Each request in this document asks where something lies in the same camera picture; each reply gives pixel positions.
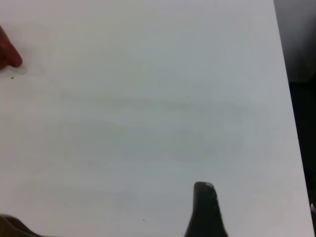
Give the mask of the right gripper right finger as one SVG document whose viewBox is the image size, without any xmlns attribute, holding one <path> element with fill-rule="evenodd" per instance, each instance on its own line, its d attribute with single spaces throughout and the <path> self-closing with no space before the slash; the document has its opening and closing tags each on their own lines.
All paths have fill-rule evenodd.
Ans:
<svg viewBox="0 0 316 237">
<path fill-rule="evenodd" d="M 184 234 L 186 237 L 227 237 L 218 197 L 213 184 L 194 184 L 193 211 Z"/>
</svg>

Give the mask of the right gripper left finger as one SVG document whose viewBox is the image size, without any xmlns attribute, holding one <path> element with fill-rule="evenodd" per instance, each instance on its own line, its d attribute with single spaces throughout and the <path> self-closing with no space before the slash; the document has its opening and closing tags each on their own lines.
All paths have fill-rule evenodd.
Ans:
<svg viewBox="0 0 316 237">
<path fill-rule="evenodd" d="M 20 220 L 14 217 L 0 217 L 0 236 L 1 237 L 39 237 L 32 232 Z"/>
</svg>

